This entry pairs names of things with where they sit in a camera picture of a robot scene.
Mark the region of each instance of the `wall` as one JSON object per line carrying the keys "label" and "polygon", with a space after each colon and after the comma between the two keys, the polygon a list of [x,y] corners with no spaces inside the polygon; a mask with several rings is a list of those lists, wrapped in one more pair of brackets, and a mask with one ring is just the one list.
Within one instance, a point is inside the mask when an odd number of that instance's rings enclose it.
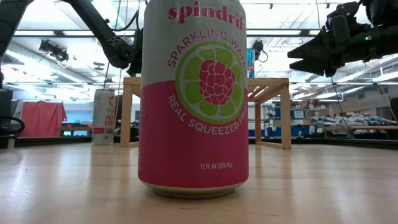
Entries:
{"label": "wall", "polygon": [[[354,94],[350,97],[345,98],[344,102],[341,102],[341,108],[343,112],[361,111],[361,110],[371,110],[371,116],[377,116],[376,109],[381,107],[389,106],[389,100],[391,98],[398,97],[398,88],[396,86],[388,86],[388,101],[384,95],[380,95],[379,90],[372,90],[365,92],[365,98],[359,99],[358,94]],[[332,104],[332,108],[336,113],[340,113],[340,107],[337,103]],[[329,115],[329,110],[319,111],[320,115]]]}

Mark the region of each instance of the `pink can label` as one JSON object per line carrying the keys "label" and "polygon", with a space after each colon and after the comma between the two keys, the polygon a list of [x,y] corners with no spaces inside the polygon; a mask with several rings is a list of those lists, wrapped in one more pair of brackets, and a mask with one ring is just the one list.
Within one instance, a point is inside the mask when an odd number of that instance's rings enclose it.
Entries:
{"label": "pink can label", "polygon": [[[203,2],[212,7],[203,7]],[[173,3],[153,4],[148,7],[156,10],[167,8],[159,4]],[[171,6],[157,15],[167,16],[167,22],[162,21],[167,25],[146,24],[149,31],[144,35],[154,35],[164,27],[179,27],[179,32],[169,32],[178,37],[162,47],[162,58],[150,58],[152,49],[148,48],[156,47],[144,41],[144,49],[148,46],[144,61],[147,58],[157,64],[143,66],[139,140],[142,181],[168,187],[210,188],[247,179],[246,34],[244,12],[234,9],[235,5],[231,0],[209,0],[195,1],[194,6]],[[147,9],[146,17],[151,16]],[[211,25],[215,19],[219,20],[218,27]],[[159,68],[163,68],[161,74],[157,73]]]}

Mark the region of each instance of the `red cloth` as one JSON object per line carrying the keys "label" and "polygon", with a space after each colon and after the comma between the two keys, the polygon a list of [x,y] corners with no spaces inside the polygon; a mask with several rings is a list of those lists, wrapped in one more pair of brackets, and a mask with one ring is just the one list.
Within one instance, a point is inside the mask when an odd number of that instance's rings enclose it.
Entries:
{"label": "red cloth", "polygon": [[59,137],[59,128],[66,120],[63,103],[26,102],[22,109],[25,130],[21,137]]}

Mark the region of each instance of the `ceiling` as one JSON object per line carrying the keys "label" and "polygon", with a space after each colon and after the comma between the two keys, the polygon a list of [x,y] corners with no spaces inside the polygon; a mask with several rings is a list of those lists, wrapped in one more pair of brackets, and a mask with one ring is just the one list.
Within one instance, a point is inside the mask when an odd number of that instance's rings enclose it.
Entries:
{"label": "ceiling", "polygon": [[[320,24],[326,22],[326,15],[333,12],[339,3],[350,1],[334,0],[327,1],[330,7],[327,8],[326,0],[318,0],[318,9],[320,14]],[[248,37],[248,48],[251,48],[255,40],[262,40],[264,49],[267,52],[269,59],[265,63],[256,62],[255,72],[256,77],[284,77],[290,78],[291,82],[316,82],[316,83],[330,83],[329,78],[314,77],[313,74],[305,72],[292,71],[289,64],[297,60],[287,58],[287,52],[308,42],[313,37],[262,37],[262,31],[266,30],[270,33],[277,33],[278,30],[285,29],[311,29],[317,32],[318,25],[318,11],[315,0],[241,0],[241,3],[246,11],[247,27],[250,30],[250,37]],[[93,5],[103,16],[110,20],[109,24],[116,23],[118,14],[119,0],[93,0]],[[118,19],[118,27],[124,27],[134,13],[140,9],[139,25],[143,26],[144,20],[144,1],[121,0],[121,7]],[[358,22],[369,23],[365,10],[363,7],[357,13]],[[33,91],[35,97],[44,98],[62,98],[65,99],[87,99],[93,98],[93,93],[96,88],[100,86],[79,85],[79,82],[97,83],[104,82],[106,76],[106,66],[108,59],[105,57],[103,50],[92,34],[86,34],[87,26],[80,19],[78,14],[72,7],[62,1],[56,0],[35,0],[27,8],[24,17],[18,27],[19,32],[16,33],[9,48],[12,51],[7,62],[3,62],[2,70],[5,74],[5,83],[12,83],[6,85],[6,88],[11,90]],[[78,31],[78,34],[84,34],[84,37],[68,37],[55,35],[38,35],[43,30],[67,30],[68,32]],[[131,31],[127,34],[126,40],[132,42]],[[57,61],[49,55],[44,55],[39,51],[39,46],[42,40],[49,40],[55,45],[68,50],[70,59],[66,63],[57,65]],[[396,62],[396,56],[391,55],[381,60],[375,60],[368,63],[366,67],[361,62],[354,62],[347,64],[344,68],[339,70],[335,76],[334,81],[338,81],[344,77],[361,72],[371,66],[378,66],[380,63],[385,63],[392,60],[393,63],[387,63],[382,68],[385,71],[395,71],[392,67]],[[95,70],[97,67],[93,65],[94,62],[103,63],[104,70]],[[49,74],[44,75],[38,70],[48,70]],[[125,71],[120,71],[113,66],[109,67],[108,78],[112,81],[119,82],[119,75],[128,77]],[[364,72],[354,78],[346,78],[345,82],[370,82],[372,78],[380,76],[380,71],[373,72],[370,77],[369,72]],[[41,82],[42,85],[28,85],[25,82]],[[50,82],[64,82],[77,83],[76,85],[51,85]],[[352,89],[359,86],[347,85],[343,88]],[[117,85],[108,86],[110,89],[118,89]],[[330,91],[331,86],[322,85],[292,85],[290,90],[295,95],[303,93],[314,93],[314,96]],[[75,94],[64,94],[68,91],[73,91]]]}

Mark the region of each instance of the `lime slice illustration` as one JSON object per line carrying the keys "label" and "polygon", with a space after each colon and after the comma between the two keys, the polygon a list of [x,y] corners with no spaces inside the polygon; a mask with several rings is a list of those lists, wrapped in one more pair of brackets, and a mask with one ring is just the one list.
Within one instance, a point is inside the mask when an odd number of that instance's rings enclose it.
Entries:
{"label": "lime slice illustration", "polygon": [[177,68],[178,98],[202,121],[226,124],[244,103],[244,73],[237,53],[226,42],[209,40],[190,49]]}

